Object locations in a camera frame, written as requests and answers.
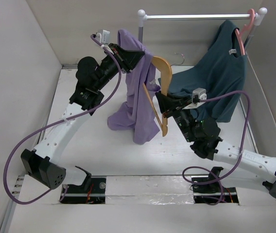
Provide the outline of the wooden clothes hanger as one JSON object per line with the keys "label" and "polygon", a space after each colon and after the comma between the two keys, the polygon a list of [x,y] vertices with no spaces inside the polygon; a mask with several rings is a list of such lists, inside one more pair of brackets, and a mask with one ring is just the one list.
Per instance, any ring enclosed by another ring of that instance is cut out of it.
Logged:
{"label": "wooden clothes hanger", "polygon": [[[168,94],[168,90],[169,90],[169,85],[171,83],[172,80],[172,76],[173,76],[173,72],[172,72],[172,66],[170,65],[170,63],[159,56],[153,56],[151,63],[159,70],[160,72],[160,77],[161,77],[161,93],[164,96],[167,96]],[[147,99],[152,107],[152,110],[155,114],[155,117],[159,123],[160,129],[162,131],[162,136],[165,137],[168,133],[168,120],[167,118],[164,117],[164,115],[162,115],[162,117],[160,118],[158,116],[158,113],[156,111],[156,108],[154,106],[153,100],[151,99],[151,96],[149,94],[149,91],[147,90],[147,87],[145,85],[145,83],[142,84],[144,92],[147,96]]]}

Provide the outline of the purple t shirt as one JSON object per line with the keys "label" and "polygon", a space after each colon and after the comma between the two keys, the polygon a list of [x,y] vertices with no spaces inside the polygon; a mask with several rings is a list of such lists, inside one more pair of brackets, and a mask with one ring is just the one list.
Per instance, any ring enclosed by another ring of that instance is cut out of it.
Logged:
{"label": "purple t shirt", "polygon": [[118,30],[118,45],[125,50],[143,51],[145,55],[135,69],[126,75],[127,99],[117,112],[108,117],[107,124],[114,131],[133,130],[133,142],[143,145],[159,132],[155,113],[143,88],[146,86],[150,98],[160,90],[155,81],[156,67],[152,64],[152,53],[129,31]]}

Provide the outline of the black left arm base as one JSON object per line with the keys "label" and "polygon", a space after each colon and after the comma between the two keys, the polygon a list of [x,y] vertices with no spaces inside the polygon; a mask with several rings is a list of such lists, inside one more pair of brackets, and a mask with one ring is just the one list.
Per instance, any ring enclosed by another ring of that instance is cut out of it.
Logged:
{"label": "black left arm base", "polygon": [[59,202],[61,204],[105,204],[106,176],[92,176],[81,167],[77,169],[86,174],[81,185],[63,185]]}

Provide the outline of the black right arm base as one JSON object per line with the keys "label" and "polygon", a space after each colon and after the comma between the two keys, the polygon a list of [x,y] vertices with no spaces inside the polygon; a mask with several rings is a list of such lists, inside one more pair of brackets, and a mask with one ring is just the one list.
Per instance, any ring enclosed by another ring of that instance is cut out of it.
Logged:
{"label": "black right arm base", "polygon": [[[214,180],[215,177],[210,174],[195,175],[191,177],[195,183],[207,182]],[[219,183],[212,183],[206,185],[191,185],[190,190],[193,191],[193,200],[195,204],[214,205],[221,196],[221,188]],[[235,187],[223,186],[222,203],[239,203],[237,190]]]}

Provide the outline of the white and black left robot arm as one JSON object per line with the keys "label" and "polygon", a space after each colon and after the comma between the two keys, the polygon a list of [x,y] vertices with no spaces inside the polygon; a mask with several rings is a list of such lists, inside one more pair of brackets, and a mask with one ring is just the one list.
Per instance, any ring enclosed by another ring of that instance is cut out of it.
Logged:
{"label": "white and black left robot arm", "polygon": [[77,84],[62,115],[61,123],[52,127],[46,137],[32,150],[24,150],[21,160],[28,175],[49,189],[61,184],[73,185],[79,192],[91,186],[91,174],[81,167],[65,169],[58,165],[61,155],[78,129],[91,117],[104,95],[101,89],[117,74],[131,72],[145,55],[143,51],[124,50],[109,44],[112,52],[100,64],[90,56],[77,65]]}

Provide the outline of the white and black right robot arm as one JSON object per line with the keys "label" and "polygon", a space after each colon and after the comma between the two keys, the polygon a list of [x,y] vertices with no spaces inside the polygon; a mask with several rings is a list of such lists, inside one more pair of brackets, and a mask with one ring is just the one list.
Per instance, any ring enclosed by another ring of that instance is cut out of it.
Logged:
{"label": "white and black right robot arm", "polygon": [[221,129],[216,120],[197,120],[190,112],[204,103],[240,93],[233,91],[208,99],[205,89],[198,88],[190,98],[171,98],[161,92],[157,92],[155,96],[163,116],[174,118],[185,140],[191,144],[190,148],[198,157],[233,165],[225,175],[220,174],[222,167],[214,167],[204,182],[193,182],[193,185],[208,186],[209,189],[218,191],[225,183],[232,183],[233,187],[267,192],[276,199],[276,157],[254,153],[244,150],[243,145],[235,147],[225,142],[219,136]]}

